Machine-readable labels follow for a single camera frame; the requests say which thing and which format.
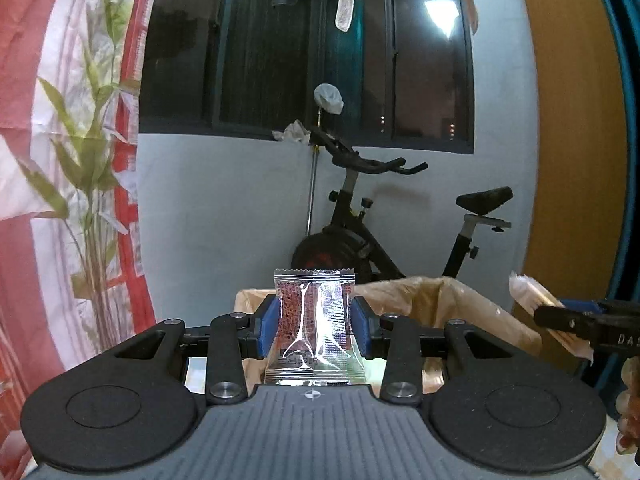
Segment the blue gripper pad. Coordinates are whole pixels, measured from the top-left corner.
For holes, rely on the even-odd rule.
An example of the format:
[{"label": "blue gripper pad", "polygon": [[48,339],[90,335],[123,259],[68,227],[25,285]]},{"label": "blue gripper pad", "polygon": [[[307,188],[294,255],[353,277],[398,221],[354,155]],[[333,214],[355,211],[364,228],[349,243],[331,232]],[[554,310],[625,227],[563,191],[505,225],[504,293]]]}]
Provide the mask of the blue gripper pad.
[{"label": "blue gripper pad", "polygon": [[351,300],[351,331],[356,338],[360,354],[366,358],[371,352],[371,338],[369,336],[369,319],[365,310],[370,311],[370,306],[362,305],[361,301],[364,301],[361,296],[356,296]]},{"label": "blue gripper pad", "polygon": [[259,308],[263,307],[266,308],[266,312],[262,316],[262,325],[260,326],[258,355],[267,357],[273,339],[276,337],[276,332],[278,331],[278,323],[280,322],[280,299],[276,295],[270,294],[264,298],[263,304]]}]

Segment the curtain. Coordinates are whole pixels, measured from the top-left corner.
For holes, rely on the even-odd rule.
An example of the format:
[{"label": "curtain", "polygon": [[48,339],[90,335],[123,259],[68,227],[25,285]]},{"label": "curtain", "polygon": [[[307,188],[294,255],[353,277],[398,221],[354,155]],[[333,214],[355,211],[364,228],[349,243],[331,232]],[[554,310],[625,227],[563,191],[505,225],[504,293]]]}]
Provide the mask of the curtain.
[{"label": "curtain", "polygon": [[24,399],[155,323],[138,93],[152,0],[0,0],[0,478]]}]

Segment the circular pad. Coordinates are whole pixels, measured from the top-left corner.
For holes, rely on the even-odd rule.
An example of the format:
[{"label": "circular pad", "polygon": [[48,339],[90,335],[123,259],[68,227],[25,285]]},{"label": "circular pad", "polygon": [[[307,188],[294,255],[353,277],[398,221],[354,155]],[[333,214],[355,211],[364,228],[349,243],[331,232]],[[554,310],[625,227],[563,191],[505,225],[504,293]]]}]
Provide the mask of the circular pad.
[{"label": "circular pad", "polygon": [[140,396],[120,386],[87,388],[71,397],[66,412],[86,428],[115,428],[140,411]]},{"label": "circular pad", "polygon": [[556,396],[533,386],[498,388],[487,396],[484,406],[495,420],[514,428],[538,428],[560,413]]},{"label": "circular pad", "polygon": [[111,358],[43,384],[25,402],[20,424],[38,462],[110,472],[173,449],[196,414],[193,394],[164,370]]},{"label": "circular pad", "polygon": [[444,443],[466,460],[521,475],[585,463],[606,422],[596,393],[544,363],[493,361],[434,394],[430,421]]}]

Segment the plastic bag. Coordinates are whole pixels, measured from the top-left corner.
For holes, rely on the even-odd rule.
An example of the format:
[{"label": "plastic bag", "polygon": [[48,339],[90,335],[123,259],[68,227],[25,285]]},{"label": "plastic bag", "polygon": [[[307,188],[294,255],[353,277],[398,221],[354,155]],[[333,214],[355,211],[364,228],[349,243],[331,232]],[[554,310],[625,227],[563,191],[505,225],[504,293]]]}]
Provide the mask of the plastic bag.
[{"label": "plastic bag", "polygon": [[[509,277],[509,292],[511,297],[530,316],[533,316],[535,310],[543,304],[564,308],[564,305],[553,294],[529,276],[512,274]],[[558,332],[557,330],[549,330],[548,332],[572,355],[593,361],[593,348],[590,347],[588,341],[568,332]]]},{"label": "plastic bag", "polygon": [[277,270],[280,323],[264,381],[276,384],[364,383],[351,335],[351,270]]},{"label": "plastic bag", "polygon": [[309,142],[310,132],[307,130],[300,120],[296,119],[283,132],[273,130],[273,138],[275,140],[287,140],[289,142]]},{"label": "plastic bag", "polygon": [[340,91],[329,83],[322,83],[316,87],[314,101],[330,114],[340,115],[342,113],[344,103],[342,102]]}]

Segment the bike handlebar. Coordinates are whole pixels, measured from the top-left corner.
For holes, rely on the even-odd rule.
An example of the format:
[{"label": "bike handlebar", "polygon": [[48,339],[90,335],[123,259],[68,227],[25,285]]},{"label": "bike handlebar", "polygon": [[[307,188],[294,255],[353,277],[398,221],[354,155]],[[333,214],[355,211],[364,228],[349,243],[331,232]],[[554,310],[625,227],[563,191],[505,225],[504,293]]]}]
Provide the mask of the bike handlebar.
[{"label": "bike handlebar", "polygon": [[404,158],[399,157],[389,162],[381,160],[372,160],[371,158],[362,158],[350,145],[337,137],[332,136],[320,128],[312,128],[311,143],[318,146],[324,146],[332,155],[332,164],[355,170],[359,173],[380,174],[387,171],[403,175],[412,175],[426,170],[429,165],[426,162],[418,164],[413,168],[403,168],[406,164]]}]

